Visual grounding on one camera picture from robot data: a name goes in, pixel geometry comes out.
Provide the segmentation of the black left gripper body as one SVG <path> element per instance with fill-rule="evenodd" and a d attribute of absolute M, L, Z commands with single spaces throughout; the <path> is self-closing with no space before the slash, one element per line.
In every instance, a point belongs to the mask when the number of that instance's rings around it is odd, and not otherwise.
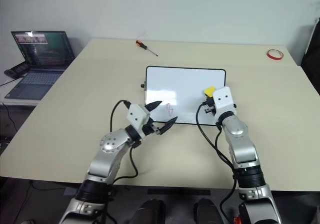
<path fill-rule="evenodd" d="M 144 135 L 150 135 L 150 134 L 158 134 L 160 135 L 160 129 L 154 125 L 154 120 L 152 118 L 149 118 L 147 123 L 143 125 L 142 131 Z"/>

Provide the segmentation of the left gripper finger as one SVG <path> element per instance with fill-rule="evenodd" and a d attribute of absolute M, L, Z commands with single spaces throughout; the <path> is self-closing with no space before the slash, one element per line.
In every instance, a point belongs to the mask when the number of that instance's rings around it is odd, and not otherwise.
<path fill-rule="evenodd" d="M 162 128 L 159 129 L 159 133 L 160 135 L 164 134 L 165 132 L 167 132 L 176 122 L 177 120 L 177 116 L 170 119 L 169 121 L 167 121 L 164 126 Z"/>
<path fill-rule="evenodd" d="M 154 101 L 154 102 L 150 102 L 150 103 L 146 104 L 144 106 L 144 109 L 145 109 L 144 112 L 146 114 L 149 114 L 151 111 L 156 109 L 161 103 L 162 103 L 162 101 Z"/>

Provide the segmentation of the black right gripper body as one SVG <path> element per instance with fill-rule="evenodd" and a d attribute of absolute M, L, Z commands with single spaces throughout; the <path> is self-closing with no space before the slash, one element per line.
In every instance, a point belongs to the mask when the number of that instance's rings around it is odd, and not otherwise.
<path fill-rule="evenodd" d="M 209 113 L 211 113 L 213 116 L 215 116 L 216 115 L 216 106 L 215 106 L 215 104 L 208 104 L 208 103 L 206 103 L 205 105 L 204 105 L 204 111 L 205 111 L 205 113 L 206 114 L 209 114 Z"/>

